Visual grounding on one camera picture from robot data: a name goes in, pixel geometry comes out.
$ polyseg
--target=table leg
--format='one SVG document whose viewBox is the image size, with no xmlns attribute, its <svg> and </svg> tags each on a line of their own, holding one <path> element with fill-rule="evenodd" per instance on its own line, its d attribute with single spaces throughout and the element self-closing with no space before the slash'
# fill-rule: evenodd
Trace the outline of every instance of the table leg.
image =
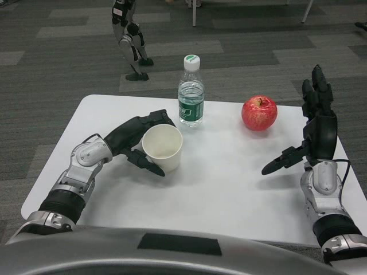
<svg viewBox="0 0 367 275">
<path fill-rule="evenodd" d="M 304 13 L 303 19 L 302 19 L 302 23 L 306 22 L 307 16 L 310 12 L 311 6 L 313 4 L 314 0 L 310 0 L 309 5 L 307 6 L 306 12 Z"/>
<path fill-rule="evenodd" d="M 193 2 L 193 27 L 196 27 L 196 0 Z"/>
</svg>

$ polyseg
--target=white table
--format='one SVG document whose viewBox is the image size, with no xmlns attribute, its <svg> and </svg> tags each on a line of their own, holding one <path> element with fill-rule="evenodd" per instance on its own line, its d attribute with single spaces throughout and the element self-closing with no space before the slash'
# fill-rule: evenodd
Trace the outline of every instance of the white table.
<svg viewBox="0 0 367 275">
<path fill-rule="evenodd" d="M 286 5 L 289 5 L 291 0 L 286 1 Z M 305 23 L 307 16 L 309 16 L 310 9 L 312 7 L 312 4 L 314 3 L 314 0 L 310 0 L 307 4 L 306 10 L 304 11 L 304 15 L 302 18 L 301 23 Z M 189 8 L 191 8 L 191 1 L 188 2 Z M 196 0 L 193 0 L 193 27 L 196 27 Z"/>
<path fill-rule="evenodd" d="M 299 107 L 279 106 L 275 124 L 252 132 L 239 103 L 206 101 L 197 129 L 178 121 L 178 102 L 124 96 L 87 96 L 77 108 L 22 207 L 38 210 L 71 150 L 93 133 L 106 136 L 133 116 L 167 109 L 183 134 L 181 165 L 165 178 L 117 156 L 96 177 L 96 187 L 79 225 L 145 227 L 217 233 L 268 242 L 317 246 L 305 213 L 299 181 L 303 164 L 262 176 L 261 169 L 302 141 L 305 118 Z M 338 140 L 335 158 L 346 158 Z M 345 167 L 338 170 L 343 176 Z M 367 235 L 367 201 L 351 169 L 343 203 Z"/>
</svg>

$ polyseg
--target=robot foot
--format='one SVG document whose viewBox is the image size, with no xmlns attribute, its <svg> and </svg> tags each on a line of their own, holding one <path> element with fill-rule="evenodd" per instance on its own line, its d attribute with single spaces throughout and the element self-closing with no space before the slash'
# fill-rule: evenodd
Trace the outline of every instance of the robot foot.
<svg viewBox="0 0 367 275">
<path fill-rule="evenodd" d="M 139 60 L 139 65 L 140 66 L 153 66 L 154 62 L 151 58 L 147 58 L 146 60 L 140 59 Z"/>
<path fill-rule="evenodd" d="M 147 81 L 147 80 L 149 80 L 149 76 L 146 73 L 142 73 L 142 74 L 138 74 L 138 73 L 127 74 L 125 76 L 125 78 L 128 81 Z"/>
</svg>

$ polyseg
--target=cup rim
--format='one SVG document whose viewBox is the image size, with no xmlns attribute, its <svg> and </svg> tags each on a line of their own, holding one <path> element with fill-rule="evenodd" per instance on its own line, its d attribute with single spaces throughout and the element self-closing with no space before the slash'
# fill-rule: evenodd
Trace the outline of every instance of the cup rim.
<svg viewBox="0 0 367 275">
<path fill-rule="evenodd" d="M 149 133 L 149 131 L 150 131 L 150 130 L 152 130 L 152 129 L 156 128 L 156 127 L 161 127 L 161 126 L 163 126 L 163 125 L 164 125 L 164 126 L 172 127 L 172 128 L 174 128 L 174 129 L 179 133 L 179 135 L 180 135 L 180 137 L 181 137 L 181 144 L 179 145 L 179 147 L 178 147 L 177 151 L 176 151 L 174 154 L 172 154 L 172 155 L 170 155 L 170 156 L 167 156 L 167 157 L 165 157 L 165 158 L 156 158 L 156 157 L 151 156 L 150 154 L 148 154 L 148 153 L 147 153 L 147 151 L 145 150 L 145 148 L 144 148 L 144 138 L 145 138 L 145 136 Z M 145 153 L 146 153 L 150 158 L 153 158 L 153 159 L 160 159 L 160 160 L 169 159 L 169 158 L 172 158 L 173 156 L 175 156 L 178 152 L 180 152 L 180 150 L 181 150 L 181 148 L 182 148 L 183 143 L 184 143 L 184 137 L 182 136 L 181 131 L 180 131 L 179 129 L 177 129 L 177 127 L 175 127 L 175 126 L 173 126 L 173 125 L 170 125 L 170 124 L 158 124 L 158 125 L 155 125 L 155 126 L 151 127 L 148 131 L 146 131 L 146 132 L 145 132 L 145 134 L 143 135 L 143 139 L 142 139 L 142 146 L 143 146 L 143 150 L 144 150 L 144 152 L 145 152 Z"/>
</svg>

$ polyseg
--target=green bottle label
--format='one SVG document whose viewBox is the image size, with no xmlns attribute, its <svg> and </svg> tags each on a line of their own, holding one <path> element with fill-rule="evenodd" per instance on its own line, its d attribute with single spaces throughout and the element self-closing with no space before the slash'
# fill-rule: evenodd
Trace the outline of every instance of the green bottle label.
<svg viewBox="0 0 367 275">
<path fill-rule="evenodd" d="M 204 113 L 204 101 L 188 105 L 179 101 L 179 116 L 186 121 L 196 121 L 202 118 Z"/>
</svg>

